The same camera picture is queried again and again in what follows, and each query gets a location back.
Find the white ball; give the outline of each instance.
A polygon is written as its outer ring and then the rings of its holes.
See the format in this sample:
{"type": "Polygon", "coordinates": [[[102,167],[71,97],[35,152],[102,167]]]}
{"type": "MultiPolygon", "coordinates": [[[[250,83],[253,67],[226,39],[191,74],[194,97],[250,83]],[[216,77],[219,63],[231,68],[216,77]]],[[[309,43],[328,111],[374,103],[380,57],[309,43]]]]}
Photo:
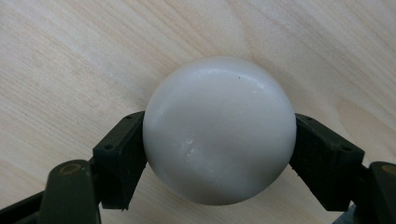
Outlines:
{"type": "Polygon", "coordinates": [[[177,69],[153,93],[143,124],[148,163],[195,203],[242,202],[287,166],[296,121],[290,101],[259,66],[231,57],[177,69]]]}

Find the light wooden surface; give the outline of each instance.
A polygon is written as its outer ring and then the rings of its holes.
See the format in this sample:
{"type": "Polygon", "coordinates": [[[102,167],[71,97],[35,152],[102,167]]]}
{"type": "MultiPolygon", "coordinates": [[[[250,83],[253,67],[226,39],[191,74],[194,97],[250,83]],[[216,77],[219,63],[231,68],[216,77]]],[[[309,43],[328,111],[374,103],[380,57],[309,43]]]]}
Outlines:
{"type": "MultiPolygon", "coordinates": [[[[396,2],[0,2],[0,208],[39,192],[50,169],[87,160],[184,63],[229,55],[268,70],[296,112],[396,162],[396,2]]],[[[288,167],[258,196],[184,201],[148,167],[129,211],[103,223],[332,223],[288,167]]]]}

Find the wooden table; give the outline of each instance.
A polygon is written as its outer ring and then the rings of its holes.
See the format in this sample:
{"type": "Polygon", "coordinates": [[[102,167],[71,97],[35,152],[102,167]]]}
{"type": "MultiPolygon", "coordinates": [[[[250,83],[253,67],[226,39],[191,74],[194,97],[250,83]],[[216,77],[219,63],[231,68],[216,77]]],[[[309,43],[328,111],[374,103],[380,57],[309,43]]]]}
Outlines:
{"type": "MultiPolygon", "coordinates": [[[[396,162],[396,2],[1,1],[0,207],[45,187],[184,63],[213,55],[268,70],[298,113],[396,162]]],[[[289,167],[242,203],[203,206],[148,167],[129,211],[103,223],[332,223],[289,167]]]]}

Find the wood grain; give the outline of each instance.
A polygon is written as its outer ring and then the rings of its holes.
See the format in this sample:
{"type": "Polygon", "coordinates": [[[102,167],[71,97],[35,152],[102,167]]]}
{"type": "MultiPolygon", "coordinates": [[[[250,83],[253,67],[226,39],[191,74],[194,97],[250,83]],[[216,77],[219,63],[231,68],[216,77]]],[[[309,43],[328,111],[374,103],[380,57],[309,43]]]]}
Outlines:
{"type": "MultiPolygon", "coordinates": [[[[312,116],[396,162],[396,2],[0,1],[0,208],[39,192],[55,165],[87,160],[184,63],[250,60],[312,116]]],[[[203,206],[147,168],[129,211],[103,223],[332,223],[288,167],[258,196],[203,206]]]]}

